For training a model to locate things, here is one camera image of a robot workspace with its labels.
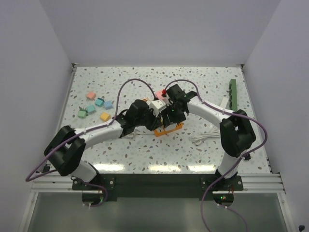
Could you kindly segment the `orange power strip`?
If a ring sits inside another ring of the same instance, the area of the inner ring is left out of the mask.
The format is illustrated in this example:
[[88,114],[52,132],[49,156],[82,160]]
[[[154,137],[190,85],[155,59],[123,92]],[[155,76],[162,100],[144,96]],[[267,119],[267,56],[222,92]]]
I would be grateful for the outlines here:
[[160,137],[160,136],[163,136],[163,135],[168,135],[169,133],[180,130],[182,128],[183,128],[182,122],[178,123],[178,124],[169,125],[166,128],[164,126],[161,126],[161,127],[154,130],[154,135],[156,137]]

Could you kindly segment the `blue plug adapter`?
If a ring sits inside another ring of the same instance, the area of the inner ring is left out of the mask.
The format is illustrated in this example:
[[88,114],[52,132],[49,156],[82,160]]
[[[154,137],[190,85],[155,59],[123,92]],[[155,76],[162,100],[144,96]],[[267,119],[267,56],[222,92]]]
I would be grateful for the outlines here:
[[104,102],[104,108],[105,109],[112,109],[113,108],[113,104],[111,101],[105,101]]

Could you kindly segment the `yellow adapter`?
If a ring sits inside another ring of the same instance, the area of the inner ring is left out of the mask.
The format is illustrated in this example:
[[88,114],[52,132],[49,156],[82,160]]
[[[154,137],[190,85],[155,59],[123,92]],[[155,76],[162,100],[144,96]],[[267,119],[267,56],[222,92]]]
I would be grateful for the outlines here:
[[111,119],[111,115],[108,114],[108,113],[102,113],[102,114],[100,115],[100,119],[101,119],[102,121],[104,121],[104,122],[107,122],[108,120]]

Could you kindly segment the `white power strip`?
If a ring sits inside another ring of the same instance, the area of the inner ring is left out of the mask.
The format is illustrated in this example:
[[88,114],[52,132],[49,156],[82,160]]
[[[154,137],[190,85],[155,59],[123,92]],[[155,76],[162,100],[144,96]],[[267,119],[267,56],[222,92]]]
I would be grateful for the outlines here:
[[229,98],[227,97],[223,97],[221,103],[220,103],[220,107],[226,109],[227,105],[229,103]]

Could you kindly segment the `teal plug adapter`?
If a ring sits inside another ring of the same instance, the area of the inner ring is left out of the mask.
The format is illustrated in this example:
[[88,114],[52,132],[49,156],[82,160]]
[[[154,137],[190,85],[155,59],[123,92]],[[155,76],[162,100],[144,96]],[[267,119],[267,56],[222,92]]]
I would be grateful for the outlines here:
[[105,103],[105,101],[102,98],[97,98],[95,100],[95,105],[98,106],[98,107],[102,107],[104,105],[104,103]]

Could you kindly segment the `green power strip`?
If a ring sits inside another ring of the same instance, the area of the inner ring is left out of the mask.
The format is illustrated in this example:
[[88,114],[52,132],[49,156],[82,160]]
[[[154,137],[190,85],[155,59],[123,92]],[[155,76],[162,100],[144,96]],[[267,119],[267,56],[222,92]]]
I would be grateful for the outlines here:
[[231,79],[229,82],[229,109],[234,112],[238,110],[236,79]]

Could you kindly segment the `pink plug adapter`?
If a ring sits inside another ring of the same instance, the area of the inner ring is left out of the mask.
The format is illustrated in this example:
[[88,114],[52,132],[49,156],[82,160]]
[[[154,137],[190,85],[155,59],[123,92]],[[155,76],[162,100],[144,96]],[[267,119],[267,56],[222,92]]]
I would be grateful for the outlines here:
[[88,92],[88,94],[86,95],[86,98],[87,98],[88,100],[94,100],[95,97],[96,97],[96,93],[93,92],[93,91]]

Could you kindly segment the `green plug adapter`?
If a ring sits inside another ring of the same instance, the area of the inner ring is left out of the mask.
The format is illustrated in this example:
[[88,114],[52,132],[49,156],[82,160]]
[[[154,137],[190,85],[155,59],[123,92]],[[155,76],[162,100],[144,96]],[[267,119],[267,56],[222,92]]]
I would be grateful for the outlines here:
[[77,116],[78,116],[79,118],[86,118],[87,115],[88,115],[88,112],[87,112],[86,109],[80,109],[80,110],[78,111],[78,113],[77,113]]

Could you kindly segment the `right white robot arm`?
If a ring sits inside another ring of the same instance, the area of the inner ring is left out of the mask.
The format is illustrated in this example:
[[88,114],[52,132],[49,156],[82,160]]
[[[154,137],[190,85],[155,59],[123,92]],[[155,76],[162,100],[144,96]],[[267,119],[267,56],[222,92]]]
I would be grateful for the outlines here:
[[197,92],[186,93],[178,84],[166,90],[171,102],[168,112],[178,116],[184,112],[199,116],[220,130],[221,146],[225,151],[217,168],[215,178],[217,188],[227,189],[232,185],[232,177],[238,172],[240,156],[255,142],[256,135],[246,112],[233,112],[212,103],[205,102]]

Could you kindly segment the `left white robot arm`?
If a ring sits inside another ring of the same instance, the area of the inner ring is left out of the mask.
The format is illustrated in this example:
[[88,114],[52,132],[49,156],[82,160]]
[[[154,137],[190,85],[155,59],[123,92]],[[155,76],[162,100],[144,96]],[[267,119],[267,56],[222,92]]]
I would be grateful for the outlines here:
[[155,130],[161,126],[161,113],[166,107],[163,100],[147,103],[137,99],[128,109],[96,127],[72,129],[65,126],[47,147],[47,152],[53,152],[48,160],[61,176],[77,177],[88,189],[96,189],[100,184],[98,170],[82,160],[84,151],[104,141],[131,134],[136,127]]

